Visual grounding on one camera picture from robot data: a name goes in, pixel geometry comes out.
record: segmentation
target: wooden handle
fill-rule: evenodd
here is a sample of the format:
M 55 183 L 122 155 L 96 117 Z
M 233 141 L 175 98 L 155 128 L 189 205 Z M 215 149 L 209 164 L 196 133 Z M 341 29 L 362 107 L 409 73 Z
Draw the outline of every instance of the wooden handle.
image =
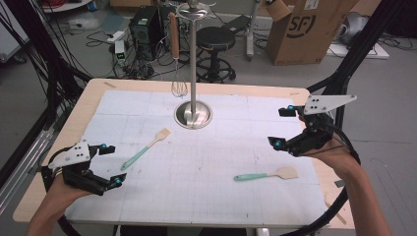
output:
M 174 59 L 180 56 L 180 46 L 178 42 L 178 27 L 174 13 L 169 13 L 170 31 L 171 31 L 171 53 Z

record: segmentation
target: stool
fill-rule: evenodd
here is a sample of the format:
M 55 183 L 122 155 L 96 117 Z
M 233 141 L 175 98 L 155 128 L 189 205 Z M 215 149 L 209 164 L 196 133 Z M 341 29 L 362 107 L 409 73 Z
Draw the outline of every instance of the stool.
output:
M 197 62 L 197 67 L 207 70 L 203 75 L 197 73 L 197 82 L 205 80 L 210 83 L 223 83 L 223 80 L 226 78 L 229 78 L 230 80 L 236 78 L 236 73 L 230 64 L 217 57 L 218 52 L 232 48 L 236 42 L 233 33 L 229 29 L 217 27 L 200 29 L 197 31 L 196 42 L 198 47 L 210 54 L 210 57 L 203 58 Z M 210 61 L 209 67 L 202 64 L 207 60 Z M 227 72 L 227 74 L 220 76 L 220 72 Z

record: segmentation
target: gray floor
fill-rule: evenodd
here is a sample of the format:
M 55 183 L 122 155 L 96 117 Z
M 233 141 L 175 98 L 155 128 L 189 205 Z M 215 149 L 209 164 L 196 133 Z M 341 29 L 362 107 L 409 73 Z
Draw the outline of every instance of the gray floor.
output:
M 107 21 L 106 12 L 97 16 Z M 120 22 L 126 26 L 127 21 Z M 86 47 L 86 36 L 94 30 L 66 35 L 73 54 L 94 76 L 111 72 L 112 59 L 108 45 Z M 417 172 L 417 51 L 404 51 L 383 45 L 388 60 L 366 59 L 354 74 L 349 93 L 358 100 L 347 105 L 344 131 L 361 155 L 379 202 L 394 235 L 417 235 L 417 195 L 414 183 Z M 318 65 L 272 66 L 265 52 L 256 48 L 254 59 L 245 56 L 245 40 L 222 54 L 236 70 L 234 85 L 305 88 L 331 75 L 341 58 L 327 56 Z M 188 66 L 181 73 L 188 75 Z M 155 66 L 159 73 L 170 69 Z M 173 74 L 153 80 L 171 81 Z M 46 106 L 40 82 L 30 63 L 7 63 L 0 68 L 0 166 L 13 153 L 19 142 Z M 0 216 L 0 235 L 24 235 L 27 225 L 13 220 L 14 208 L 25 192 L 24 183 L 9 207 Z M 86 235 L 111 235 L 111 226 L 77 225 Z M 271 230 L 271 235 L 278 233 Z M 62 235 L 59 229 L 55 235 Z M 323 232 L 322 235 L 354 235 L 353 232 Z

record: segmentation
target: wooden table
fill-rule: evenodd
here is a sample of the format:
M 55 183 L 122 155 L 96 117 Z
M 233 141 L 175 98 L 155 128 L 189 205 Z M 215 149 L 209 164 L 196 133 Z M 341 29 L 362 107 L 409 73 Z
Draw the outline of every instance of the wooden table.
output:
M 94 79 L 90 81 L 53 147 L 51 148 L 49 155 L 46 157 L 44 164 L 46 164 L 46 160 L 50 158 L 52 153 L 62 147 L 72 146 L 81 139 L 81 136 L 86 130 L 102 95 L 107 90 L 120 89 L 132 91 L 170 92 L 170 88 L 171 83 L 169 82 L 105 79 Z M 274 88 L 214 84 L 197 84 L 197 92 L 198 94 L 239 94 L 260 97 L 291 98 L 295 105 L 304 105 L 307 96 L 309 95 L 308 91 L 303 88 Z M 338 180 L 338 177 L 330 168 L 322 164 L 320 161 L 313 159 L 313 162 L 325 196 L 325 201 L 327 205 L 331 204 L 340 192 L 340 189 L 336 188 L 334 185 L 334 181 Z M 40 174 L 37 174 L 18 205 L 13 216 L 14 219 L 19 222 L 30 221 L 44 196 L 45 193 L 41 177 Z M 339 212 L 339 215 L 330 222 L 329 228 L 354 228 L 349 203 L 345 204 Z

